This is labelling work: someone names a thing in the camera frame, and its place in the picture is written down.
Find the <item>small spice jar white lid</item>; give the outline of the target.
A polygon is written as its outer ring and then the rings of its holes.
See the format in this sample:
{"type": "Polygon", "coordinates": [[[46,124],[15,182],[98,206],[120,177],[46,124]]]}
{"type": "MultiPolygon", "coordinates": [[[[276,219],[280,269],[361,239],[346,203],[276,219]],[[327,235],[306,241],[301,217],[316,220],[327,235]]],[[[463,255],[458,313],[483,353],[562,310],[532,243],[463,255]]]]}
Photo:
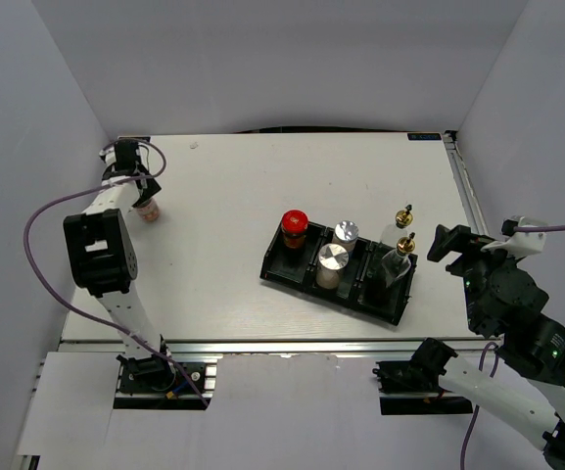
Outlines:
{"type": "Polygon", "coordinates": [[[160,216],[159,206],[154,198],[150,198],[135,207],[136,213],[146,222],[154,222],[160,216]]]}

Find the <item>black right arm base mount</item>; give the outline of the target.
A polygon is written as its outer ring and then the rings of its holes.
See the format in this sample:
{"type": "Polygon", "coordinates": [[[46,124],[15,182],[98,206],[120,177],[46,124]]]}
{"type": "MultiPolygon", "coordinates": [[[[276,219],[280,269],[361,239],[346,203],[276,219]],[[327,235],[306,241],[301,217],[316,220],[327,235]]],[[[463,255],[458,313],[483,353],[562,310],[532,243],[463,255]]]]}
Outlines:
{"type": "Polygon", "coordinates": [[[376,377],[383,416],[467,415],[470,400],[439,385],[439,376],[457,352],[437,339],[424,340],[408,360],[377,362],[376,377]]]}

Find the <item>glass bottle with dark sauce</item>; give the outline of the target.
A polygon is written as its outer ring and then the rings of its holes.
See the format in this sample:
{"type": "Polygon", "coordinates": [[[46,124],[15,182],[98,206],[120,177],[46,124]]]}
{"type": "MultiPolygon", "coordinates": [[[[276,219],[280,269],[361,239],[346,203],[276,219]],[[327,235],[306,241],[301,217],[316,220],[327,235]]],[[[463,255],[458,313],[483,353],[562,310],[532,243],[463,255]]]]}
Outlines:
{"type": "Polygon", "coordinates": [[[415,250],[415,233],[400,237],[390,247],[380,243],[370,262],[365,299],[372,306],[384,305],[392,288],[411,268],[410,255],[415,250]]]}

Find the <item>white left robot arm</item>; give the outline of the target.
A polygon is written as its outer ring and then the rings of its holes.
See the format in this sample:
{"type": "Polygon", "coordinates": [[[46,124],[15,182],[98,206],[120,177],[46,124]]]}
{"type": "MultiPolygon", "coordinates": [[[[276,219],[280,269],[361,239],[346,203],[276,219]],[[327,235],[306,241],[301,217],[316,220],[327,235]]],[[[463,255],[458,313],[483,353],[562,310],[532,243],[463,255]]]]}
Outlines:
{"type": "Polygon", "coordinates": [[[154,137],[147,164],[123,138],[101,192],[64,221],[68,342],[470,341],[460,281],[426,258],[435,227],[466,216],[442,143],[411,150],[420,176],[383,156],[364,170],[313,134],[154,137]]]}

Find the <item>red lid sauce jar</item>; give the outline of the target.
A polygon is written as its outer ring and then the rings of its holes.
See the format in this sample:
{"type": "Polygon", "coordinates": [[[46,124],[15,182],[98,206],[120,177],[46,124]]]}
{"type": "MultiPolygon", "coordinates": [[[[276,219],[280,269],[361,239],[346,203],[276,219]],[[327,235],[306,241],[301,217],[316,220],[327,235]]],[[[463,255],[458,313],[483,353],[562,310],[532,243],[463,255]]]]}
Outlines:
{"type": "Polygon", "coordinates": [[[286,211],[281,219],[280,229],[284,245],[292,250],[299,250],[305,243],[308,217],[300,210],[286,211]]]}

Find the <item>white shaker with blue label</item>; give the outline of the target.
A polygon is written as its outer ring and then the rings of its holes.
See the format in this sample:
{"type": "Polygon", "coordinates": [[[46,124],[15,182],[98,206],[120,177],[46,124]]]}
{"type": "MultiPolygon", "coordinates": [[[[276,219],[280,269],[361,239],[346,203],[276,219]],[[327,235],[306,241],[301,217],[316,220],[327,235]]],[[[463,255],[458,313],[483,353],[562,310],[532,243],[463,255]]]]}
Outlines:
{"type": "Polygon", "coordinates": [[[355,248],[359,236],[358,226],[350,220],[341,220],[334,227],[332,242],[341,245],[349,254],[355,248]]]}

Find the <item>clear glass oil bottle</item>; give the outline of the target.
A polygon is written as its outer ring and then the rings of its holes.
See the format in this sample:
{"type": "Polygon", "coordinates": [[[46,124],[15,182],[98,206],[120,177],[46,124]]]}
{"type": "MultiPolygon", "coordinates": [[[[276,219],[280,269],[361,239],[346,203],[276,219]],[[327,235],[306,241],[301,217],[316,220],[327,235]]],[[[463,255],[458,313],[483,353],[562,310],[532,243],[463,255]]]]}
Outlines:
{"type": "Polygon", "coordinates": [[[412,205],[406,205],[403,209],[397,211],[393,221],[385,226],[379,242],[394,248],[400,238],[408,236],[408,227],[412,221],[412,205]]]}

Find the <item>white shaker with silver lid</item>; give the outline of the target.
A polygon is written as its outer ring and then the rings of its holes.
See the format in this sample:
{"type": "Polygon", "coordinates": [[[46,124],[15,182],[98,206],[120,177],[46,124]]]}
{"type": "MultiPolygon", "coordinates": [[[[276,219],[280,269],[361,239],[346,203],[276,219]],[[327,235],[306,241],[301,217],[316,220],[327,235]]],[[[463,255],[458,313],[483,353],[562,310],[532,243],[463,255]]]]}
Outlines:
{"type": "Polygon", "coordinates": [[[316,284],[323,289],[336,289],[349,263],[349,253],[338,244],[323,245],[317,254],[316,284]]]}

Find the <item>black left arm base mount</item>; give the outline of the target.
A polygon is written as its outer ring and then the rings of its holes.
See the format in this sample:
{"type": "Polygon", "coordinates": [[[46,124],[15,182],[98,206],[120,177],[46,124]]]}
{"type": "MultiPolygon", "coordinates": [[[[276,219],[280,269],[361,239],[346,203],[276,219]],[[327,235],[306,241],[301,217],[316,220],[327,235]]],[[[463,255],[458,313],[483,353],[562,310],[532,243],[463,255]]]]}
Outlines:
{"type": "Polygon", "coordinates": [[[181,374],[156,355],[143,359],[117,356],[119,373],[113,409],[206,410],[208,366],[204,362],[181,362],[181,374]]]}

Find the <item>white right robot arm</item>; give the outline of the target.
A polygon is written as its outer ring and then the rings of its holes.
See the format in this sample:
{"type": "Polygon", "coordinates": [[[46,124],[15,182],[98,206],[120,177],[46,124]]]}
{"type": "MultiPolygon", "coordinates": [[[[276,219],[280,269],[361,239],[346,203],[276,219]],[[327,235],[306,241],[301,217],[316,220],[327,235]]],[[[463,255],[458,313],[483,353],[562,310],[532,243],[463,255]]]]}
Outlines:
{"type": "Polygon", "coordinates": [[[501,337],[496,357],[544,401],[519,396],[433,338],[410,360],[412,382],[471,400],[525,437],[551,468],[565,469],[565,327],[543,313],[547,293],[502,246],[480,237],[437,243],[428,259],[438,262],[451,252],[458,257],[446,270],[463,281],[469,329],[486,339],[501,337]]]}

